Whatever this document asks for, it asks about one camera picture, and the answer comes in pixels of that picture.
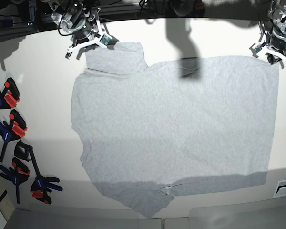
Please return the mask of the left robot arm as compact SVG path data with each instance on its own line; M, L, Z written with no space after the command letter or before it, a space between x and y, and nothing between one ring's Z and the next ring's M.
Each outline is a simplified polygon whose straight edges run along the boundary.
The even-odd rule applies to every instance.
M268 62L286 62L286 0L271 1L268 19L258 23L260 38L250 50L258 58L264 54Z

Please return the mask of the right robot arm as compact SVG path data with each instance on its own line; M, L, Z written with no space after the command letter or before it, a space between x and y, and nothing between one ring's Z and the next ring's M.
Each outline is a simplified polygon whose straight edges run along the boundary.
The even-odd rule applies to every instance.
M57 25L59 35L70 36L72 41L65 58L97 46L112 49L118 42L102 27L100 7L92 6L86 0L50 0L48 4L53 10L51 19Z

